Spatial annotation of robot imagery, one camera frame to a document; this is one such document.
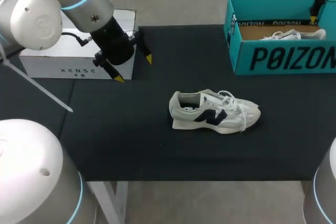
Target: cardboard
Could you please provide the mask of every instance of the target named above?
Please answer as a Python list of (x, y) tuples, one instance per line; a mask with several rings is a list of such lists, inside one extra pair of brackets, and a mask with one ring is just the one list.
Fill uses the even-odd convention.
[[(81, 39), (90, 37), (88, 33), (80, 32), (63, 13), (63, 32), (78, 35)], [(115, 10), (113, 16), (121, 28), (131, 36), (134, 30), (135, 12), (132, 10)], [(67, 79), (111, 79), (107, 72), (96, 67), (92, 60), (100, 50), (92, 40), (81, 47), (75, 38), (67, 35), (47, 50), (25, 49), (20, 54), (20, 60), (32, 78), (67, 78)], [(132, 79), (134, 55), (122, 65), (114, 66), (124, 79)]]
[[(336, 3), (326, 2), (314, 24), (314, 0), (228, 0), (224, 33), (236, 74), (336, 72)], [(324, 40), (261, 40), (277, 31), (325, 29)]]

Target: shoelace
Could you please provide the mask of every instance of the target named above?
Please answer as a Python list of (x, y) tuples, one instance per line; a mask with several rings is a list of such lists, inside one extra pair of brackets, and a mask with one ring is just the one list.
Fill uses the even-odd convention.
[(283, 34), (281, 31), (276, 31), (271, 37), (264, 37), (264, 40), (279, 39)]
[(222, 105), (225, 106), (225, 109), (227, 110), (233, 110), (234, 112), (236, 112), (237, 110), (239, 110), (242, 115), (243, 115), (243, 120), (244, 120), (244, 127), (241, 131), (244, 131), (246, 129), (246, 112), (244, 111), (243, 107), (238, 103), (237, 99), (228, 91), (225, 90), (221, 90), (220, 92), (218, 92), (219, 95), (221, 95), (223, 97), (222, 100)]

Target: shoe box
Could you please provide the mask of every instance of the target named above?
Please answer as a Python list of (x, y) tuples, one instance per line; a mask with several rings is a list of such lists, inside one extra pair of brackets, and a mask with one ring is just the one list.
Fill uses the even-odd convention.
[[(314, 0), (228, 0), (224, 34), (235, 74), (336, 73), (336, 3), (320, 9)], [(325, 29), (326, 39), (261, 40), (291, 29), (312, 33)]]

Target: white sneaker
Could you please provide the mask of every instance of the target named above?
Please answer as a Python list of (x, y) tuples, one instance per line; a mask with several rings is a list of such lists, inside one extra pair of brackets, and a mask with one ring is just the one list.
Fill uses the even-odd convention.
[(244, 131), (255, 124), (261, 112), (253, 102), (236, 99), (230, 92), (175, 92), (169, 102), (173, 129), (209, 128), (220, 134)]
[(261, 40), (275, 40), (275, 39), (325, 39), (327, 33), (324, 29), (317, 30), (315, 33), (300, 33), (299, 31), (295, 31), (294, 29), (289, 30), (286, 33), (281, 31), (277, 31), (271, 37), (265, 37)]

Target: shoe sole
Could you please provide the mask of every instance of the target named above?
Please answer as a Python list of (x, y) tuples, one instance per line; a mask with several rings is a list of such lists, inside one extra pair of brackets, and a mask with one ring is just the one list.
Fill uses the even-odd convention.
[[(251, 126), (253, 126), (258, 120), (256, 120), (253, 124), (251, 124), (247, 129), (249, 129)], [(173, 121), (173, 129), (175, 130), (195, 130), (200, 128), (207, 128), (211, 129), (213, 131), (216, 131), (220, 134), (233, 134), (242, 131), (242, 128), (221, 128), (216, 125), (208, 124), (206, 122), (185, 122), (174, 119)]]

